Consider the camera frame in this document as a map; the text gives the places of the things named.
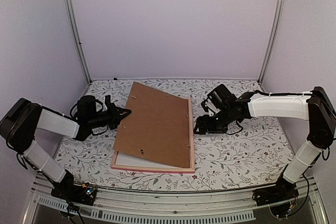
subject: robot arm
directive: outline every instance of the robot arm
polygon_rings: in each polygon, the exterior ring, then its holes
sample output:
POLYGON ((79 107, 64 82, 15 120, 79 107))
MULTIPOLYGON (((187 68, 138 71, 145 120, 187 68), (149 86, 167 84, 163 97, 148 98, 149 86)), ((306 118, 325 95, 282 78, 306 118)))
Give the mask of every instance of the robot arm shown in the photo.
POLYGON ((120 121, 131 113, 130 110, 111 103, 109 95, 105 97, 105 105, 105 111, 103 106, 97 111, 95 97, 84 96, 77 102, 77 112, 71 118, 21 98, 0 121, 0 135, 6 140, 7 146, 16 151, 18 161, 25 168, 27 162, 48 178, 55 188, 51 193, 53 196, 93 205, 96 196, 94 189, 88 183, 82 186, 74 185, 73 175, 60 167, 38 145, 34 135, 36 129, 42 129, 84 141, 92 134, 92 129, 106 125, 115 129, 120 121))
POLYGON ((210 110, 212 115, 206 114, 197 118, 195 134, 226 133, 230 123, 236 121, 239 125, 244 119, 260 116, 309 120, 310 133, 307 141, 284 169, 276 185, 255 191, 254 199, 259 205, 298 195, 295 183, 334 140, 336 113, 321 87, 303 93, 246 92, 237 98, 221 84, 207 95, 201 105, 206 112, 210 110))

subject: cardboard backing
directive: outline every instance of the cardboard backing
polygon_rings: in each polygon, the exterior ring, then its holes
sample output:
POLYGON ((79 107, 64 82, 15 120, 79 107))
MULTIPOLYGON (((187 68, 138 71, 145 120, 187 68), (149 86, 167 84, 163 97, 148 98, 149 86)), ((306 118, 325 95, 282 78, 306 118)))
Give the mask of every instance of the cardboard backing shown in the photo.
POLYGON ((149 161, 191 167, 188 100, 134 82, 114 150, 149 161))

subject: floral tablecloth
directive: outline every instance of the floral tablecloth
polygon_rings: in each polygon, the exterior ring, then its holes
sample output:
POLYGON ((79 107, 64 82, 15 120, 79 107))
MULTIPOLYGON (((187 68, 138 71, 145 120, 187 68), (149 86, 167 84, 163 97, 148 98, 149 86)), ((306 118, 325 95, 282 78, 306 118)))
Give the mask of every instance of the floral tablecloth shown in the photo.
MULTIPOLYGON (((256 81, 226 80, 109 80, 94 81, 87 94, 124 108, 133 81, 184 98, 192 98, 194 122, 204 114, 201 101, 223 83, 237 96, 260 89, 256 81)), ((244 120, 244 130, 229 136, 194 135, 195 174, 139 173, 111 169, 116 130, 91 136, 84 142, 65 138, 56 162, 78 182, 99 186, 158 191, 236 189, 274 183, 293 153, 276 118, 244 120)), ((237 130, 234 125, 229 131, 237 130)))

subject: wooden frame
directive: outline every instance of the wooden frame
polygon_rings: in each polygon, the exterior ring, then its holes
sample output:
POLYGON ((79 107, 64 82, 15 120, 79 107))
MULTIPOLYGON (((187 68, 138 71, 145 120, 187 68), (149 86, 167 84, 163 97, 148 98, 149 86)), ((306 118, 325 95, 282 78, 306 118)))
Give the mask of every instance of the wooden frame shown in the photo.
POLYGON ((189 119, 189 146, 190 146, 190 168, 156 168, 143 166, 118 165, 117 151, 114 152, 111 168, 119 170, 129 170, 133 172, 149 172, 149 173, 195 173, 195 151, 194 151, 194 131, 193 131, 193 116, 191 99, 188 98, 188 119, 189 119))

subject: light purple wall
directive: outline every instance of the light purple wall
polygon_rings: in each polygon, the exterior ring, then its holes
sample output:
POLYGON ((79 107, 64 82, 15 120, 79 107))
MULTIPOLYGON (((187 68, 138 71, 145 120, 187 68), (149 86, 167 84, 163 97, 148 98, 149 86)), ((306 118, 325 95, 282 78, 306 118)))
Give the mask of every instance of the light purple wall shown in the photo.
MULTIPOLYGON (((1 0, 0 28, 0 118, 20 97, 68 113, 86 83, 64 0, 1 0)), ((59 136, 36 140, 53 153, 59 136)), ((22 220, 34 176, 0 137, 0 223, 22 220)))
POLYGON ((257 79, 276 0, 73 0, 93 79, 257 79))
MULTIPOLYGON (((336 1, 285 0, 280 27, 265 79, 267 91, 325 88, 336 106, 336 1)), ((282 120, 297 150, 306 140, 308 122, 282 120)), ((313 174, 330 223, 336 219, 336 147, 327 162, 319 160, 313 174)))

